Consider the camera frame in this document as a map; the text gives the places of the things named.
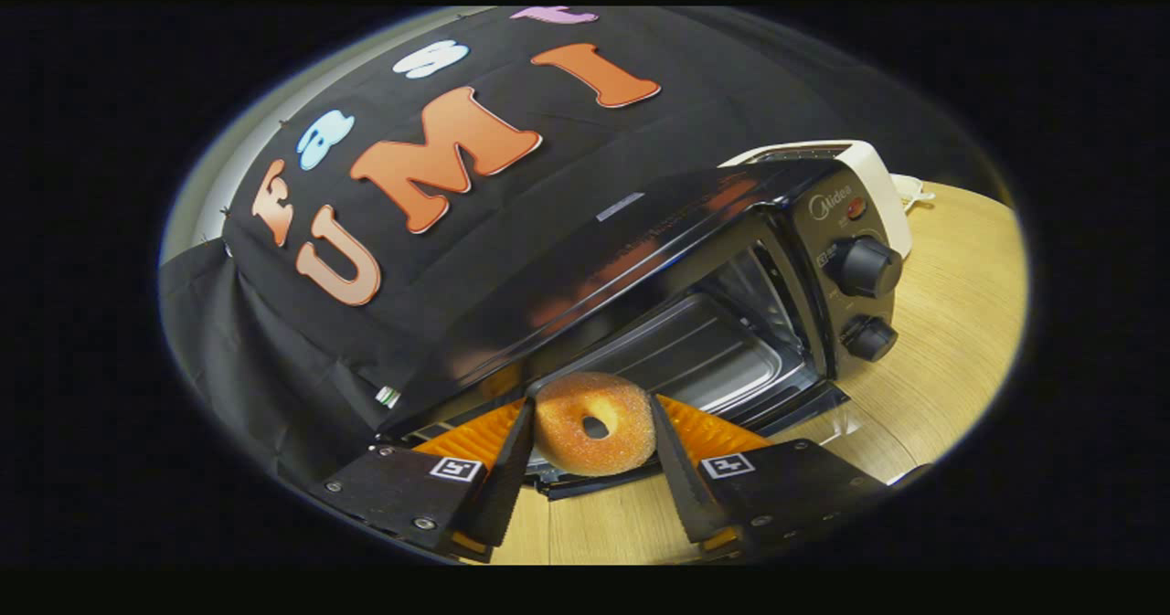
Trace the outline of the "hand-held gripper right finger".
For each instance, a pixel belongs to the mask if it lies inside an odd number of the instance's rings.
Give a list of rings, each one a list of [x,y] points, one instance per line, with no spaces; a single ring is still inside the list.
[[[820,541],[893,490],[814,441],[771,443],[652,396],[658,461],[701,557],[782,557]]]

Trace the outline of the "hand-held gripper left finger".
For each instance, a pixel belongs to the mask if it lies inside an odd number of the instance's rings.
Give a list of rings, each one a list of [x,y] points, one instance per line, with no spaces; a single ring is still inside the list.
[[[373,445],[311,495],[397,544],[489,560],[526,474],[534,412],[519,398],[414,449]]]

